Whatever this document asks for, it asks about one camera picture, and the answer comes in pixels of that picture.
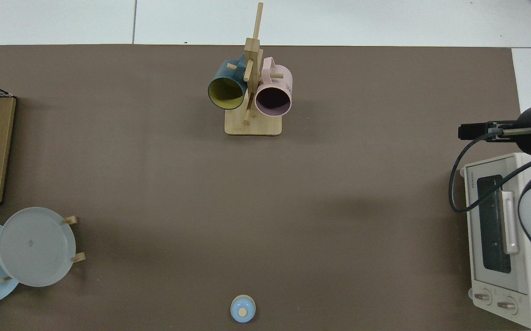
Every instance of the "oven window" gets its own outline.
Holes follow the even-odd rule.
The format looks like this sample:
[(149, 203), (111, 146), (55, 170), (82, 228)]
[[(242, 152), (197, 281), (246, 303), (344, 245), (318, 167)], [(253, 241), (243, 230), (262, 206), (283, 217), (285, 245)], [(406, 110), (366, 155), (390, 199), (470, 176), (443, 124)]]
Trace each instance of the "oven window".
[[(500, 183), (502, 176), (488, 176), (479, 178), (478, 197)], [(511, 256), (504, 253), (502, 241), (502, 205), (496, 193), (490, 195), (479, 205), (480, 235), (482, 237), (482, 260), (484, 268), (497, 272), (511, 272)]]

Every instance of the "white floor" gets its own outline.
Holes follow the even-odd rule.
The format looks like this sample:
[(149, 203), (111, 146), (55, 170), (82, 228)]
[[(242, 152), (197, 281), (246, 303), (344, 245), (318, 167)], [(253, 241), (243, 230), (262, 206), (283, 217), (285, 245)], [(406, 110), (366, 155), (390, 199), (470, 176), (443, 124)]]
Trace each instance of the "white floor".
[[(531, 0), (263, 0), (267, 45), (513, 48), (531, 106)], [(1, 44), (226, 44), (252, 35), (257, 0), (0, 0)]]

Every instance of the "white toaster oven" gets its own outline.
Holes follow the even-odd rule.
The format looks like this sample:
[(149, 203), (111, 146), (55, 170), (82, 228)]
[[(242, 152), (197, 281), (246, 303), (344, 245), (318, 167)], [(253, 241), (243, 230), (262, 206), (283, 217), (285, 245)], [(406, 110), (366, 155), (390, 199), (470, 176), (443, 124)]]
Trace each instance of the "white toaster oven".
[[(467, 164), (461, 170), (466, 202), (476, 201), (510, 172), (531, 161), (513, 153)], [(531, 167), (467, 213), (472, 287), (479, 308), (531, 328), (531, 242), (522, 230), (517, 203)]]

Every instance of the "mug rack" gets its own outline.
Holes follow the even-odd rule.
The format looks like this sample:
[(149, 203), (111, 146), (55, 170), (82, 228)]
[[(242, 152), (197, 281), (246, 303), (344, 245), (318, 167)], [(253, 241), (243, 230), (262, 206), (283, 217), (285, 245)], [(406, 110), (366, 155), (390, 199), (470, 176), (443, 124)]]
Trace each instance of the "mug rack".
[(253, 38), (245, 40), (246, 69), (243, 80), (247, 82), (247, 90), (243, 103), (235, 108), (225, 110), (225, 132), (233, 136), (277, 136), (282, 133), (282, 117), (271, 117), (262, 114), (255, 107), (255, 92), (261, 78), (259, 67), (263, 60), (263, 49), (259, 44), (259, 26), (263, 2), (257, 5), (257, 16)]

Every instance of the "mug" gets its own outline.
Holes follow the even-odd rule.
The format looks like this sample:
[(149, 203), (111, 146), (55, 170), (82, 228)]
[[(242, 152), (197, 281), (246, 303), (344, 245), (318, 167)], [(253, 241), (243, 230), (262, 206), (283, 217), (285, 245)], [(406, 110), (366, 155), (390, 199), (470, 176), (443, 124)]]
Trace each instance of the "mug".
[(274, 58), (263, 59), (263, 82), (255, 92), (255, 107), (267, 116), (282, 116), (292, 107), (292, 73)]
[(243, 80), (245, 69), (245, 55), (240, 59), (223, 62), (208, 85), (210, 101), (222, 109), (235, 109), (240, 106), (247, 91), (247, 82)]

